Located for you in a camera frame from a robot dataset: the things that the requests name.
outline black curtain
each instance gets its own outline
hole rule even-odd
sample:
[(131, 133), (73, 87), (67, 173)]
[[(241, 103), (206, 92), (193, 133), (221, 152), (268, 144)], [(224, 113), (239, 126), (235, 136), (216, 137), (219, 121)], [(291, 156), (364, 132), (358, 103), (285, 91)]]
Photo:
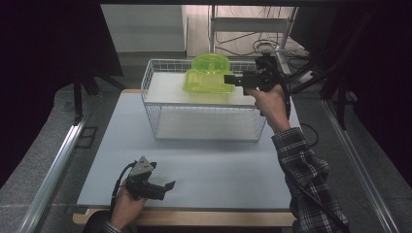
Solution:
[(412, 8), (382, 4), (350, 60), (349, 86), (362, 124), (412, 186)]
[(1, 186), (75, 75), (122, 76), (99, 4), (0, 3)]

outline wire basket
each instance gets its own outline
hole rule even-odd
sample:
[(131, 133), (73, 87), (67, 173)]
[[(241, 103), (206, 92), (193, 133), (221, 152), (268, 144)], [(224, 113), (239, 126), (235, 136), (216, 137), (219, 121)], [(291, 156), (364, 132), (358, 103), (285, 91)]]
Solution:
[[(236, 87), (230, 94), (186, 93), (191, 60), (152, 59), (142, 80), (142, 100), (156, 139), (258, 142), (266, 118), (255, 99)], [(230, 61), (234, 75), (254, 71), (255, 62)]]

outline person's left hand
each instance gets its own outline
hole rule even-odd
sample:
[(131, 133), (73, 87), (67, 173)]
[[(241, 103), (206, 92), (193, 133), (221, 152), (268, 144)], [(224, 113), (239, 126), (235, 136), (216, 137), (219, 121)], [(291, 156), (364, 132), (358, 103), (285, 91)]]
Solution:
[(133, 199), (130, 192), (122, 185), (118, 192), (110, 222), (117, 229), (123, 230), (140, 215), (147, 200), (147, 198)]

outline green plastic container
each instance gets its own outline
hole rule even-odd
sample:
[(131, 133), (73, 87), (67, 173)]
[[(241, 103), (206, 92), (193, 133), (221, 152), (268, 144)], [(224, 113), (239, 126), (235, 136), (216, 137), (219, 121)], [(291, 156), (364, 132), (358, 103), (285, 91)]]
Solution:
[(233, 75), (225, 56), (206, 53), (197, 56), (186, 71), (183, 90), (189, 93), (228, 94), (234, 85), (224, 83), (224, 75)]

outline black device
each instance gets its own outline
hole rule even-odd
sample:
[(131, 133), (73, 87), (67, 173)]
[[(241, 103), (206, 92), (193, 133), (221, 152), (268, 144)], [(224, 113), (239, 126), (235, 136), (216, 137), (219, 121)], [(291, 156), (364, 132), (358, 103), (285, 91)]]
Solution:
[(255, 71), (242, 71), (242, 76), (224, 75), (224, 83), (243, 87), (243, 94), (249, 95), (245, 88), (258, 88), (268, 92), (279, 84), (285, 95), (287, 117), (291, 116), (291, 95), (286, 86), (285, 79), (277, 69), (277, 60), (274, 56), (264, 53), (255, 58), (257, 66)]
[(134, 199), (142, 197), (163, 200), (167, 191), (173, 189), (175, 182), (167, 183), (165, 186), (159, 186), (148, 182), (155, 169), (156, 163), (149, 162), (145, 156), (142, 156), (133, 169), (130, 171), (125, 187), (131, 193)]

